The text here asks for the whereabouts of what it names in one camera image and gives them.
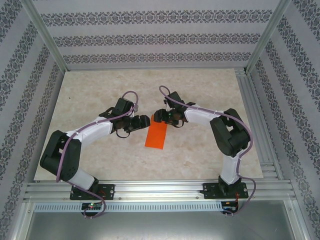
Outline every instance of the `orange card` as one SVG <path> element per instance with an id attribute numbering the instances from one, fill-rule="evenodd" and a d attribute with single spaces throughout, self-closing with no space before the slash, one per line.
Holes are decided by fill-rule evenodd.
<path id="1" fill-rule="evenodd" d="M 165 139 L 167 132 L 167 124 L 165 122 L 155 122 L 154 116 L 151 116 L 148 134 L 145 140 L 145 147 L 164 149 Z"/>

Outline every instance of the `beige tabletop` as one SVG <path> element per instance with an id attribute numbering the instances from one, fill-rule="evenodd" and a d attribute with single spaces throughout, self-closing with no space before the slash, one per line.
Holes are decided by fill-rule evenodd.
<path id="1" fill-rule="evenodd" d="M 225 111 L 234 108 L 248 125 L 248 118 L 233 69 L 159 69 L 66 72 L 54 109 L 45 145 L 52 132 L 79 128 L 110 107 L 126 91 L 139 95 L 138 115 L 151 116 L 164 108 L 158 90 L 165 85 L 187 102 Z M 133 94 L 126 96 L 134 101 Z M 217 179 L 223 163 L 211 129 L 195 123 L 168 126 L 163 150 L 145 147 L 148 129 L 126 139 L 103 137 L 81 150 L 80 167 L 99 180 Z M 262 178 L 256 149 L 242 159 L 243 176 Z M 35 180 L 55 176 L 38 167 Z"/>

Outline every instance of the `black bracket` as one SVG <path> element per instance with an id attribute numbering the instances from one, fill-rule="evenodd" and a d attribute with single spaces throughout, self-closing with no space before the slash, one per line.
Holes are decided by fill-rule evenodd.
<path id="1" fill-rule="evenodd" d="M 240 182 L 232 191 L 227 193 L 220 190 L 218 182 L 206 182 L 202 186 L 203 190 L 200 193 L 203 194 L 204 199 L 235 199 L 236 193 L 238 193 L 239 199 L 249 197 L 247 185 L 244 182 Z"/>
<path id="2" fill-rule="evenodd" d="M 102 197 L 104 200 L 113 200 L 115 195 L 115 185 L 98 184 L 95 194 Z M 92 196 L 91 194 L 81 191 L 73 186 L 71 188 L 70 200 L 99 200 L 99 198 L 96 198 L 95 196 Z"/>

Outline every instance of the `patterned wallpaper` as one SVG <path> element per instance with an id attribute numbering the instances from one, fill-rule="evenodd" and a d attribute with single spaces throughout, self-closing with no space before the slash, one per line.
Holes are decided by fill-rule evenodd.
<path id="1" fill-rule="evenodd" d="M 279 0 L 35 0 L 69 69 L 245 67 Z"/>
<path id="2" fill-rule="evenodd" d="M 320 239 L 320 8 L 293 0 L 251 73 L 281 170 Z"/>
<path id="3" fill-rule="evenodd" d="M 0 240 L 34 178 L 63 74 L 18 0 L 0 1 Z"/>

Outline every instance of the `aluminum frame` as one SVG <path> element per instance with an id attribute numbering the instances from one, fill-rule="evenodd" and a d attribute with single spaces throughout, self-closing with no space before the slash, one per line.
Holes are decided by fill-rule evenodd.
<path id="1" fill-rule="evenodd" d="M 257 186 L 252 201 L 278 201 L 284 202 L 295 239 L 309 240 L 310 236 L 303 219 L 296 194 L 290 180 L 284 180 L 280 170 L 268 129 L 258 105 L 257 96 L 250 77 L 241 68 L 235 69 L 241 96 L 248 115 L 249 124 L 254 133 L 255 145 L 263 178 L 255 179 Z M 114 184 L 114 200 L 106 203 L 207 203 L 232 201 L 234 199 L 204 199 L 200 193 L 203 183 L 217 183 L 217 179 L 203 180 L 156 180 L 156 181 L 125 181 L 107 180 L 102 184 Z M 248 193 L 253 190 L 253 183 L 247 184 Z M 54 181 L 30 182 L 27 185 L 17 223 L 13 230 L 12 240 L 26 239 L 32 215 L 37 203 L 85 203 L 88 201 L 73 201 L 69 199 L 71 186 L 65 182 Z"/>
<path id="2" fill-rule="evenodd" d="M 21 4 L 23 5 L 25 11 L 28 13 L 31 18 L 33 24 L 41 35 L 44 43 L 48 47 L 50 53 L 52 54 L 54 60 L 58 64 L 61 72 L 65 74 L 65 72 L 70 71 L 64 57 L 60 53 L 53 37 L 51 36 L 48 28 L 45 25 L 44 20 L 40 16 L 36 6 L 34 5 L 32 0 L 21 0 Z"/>

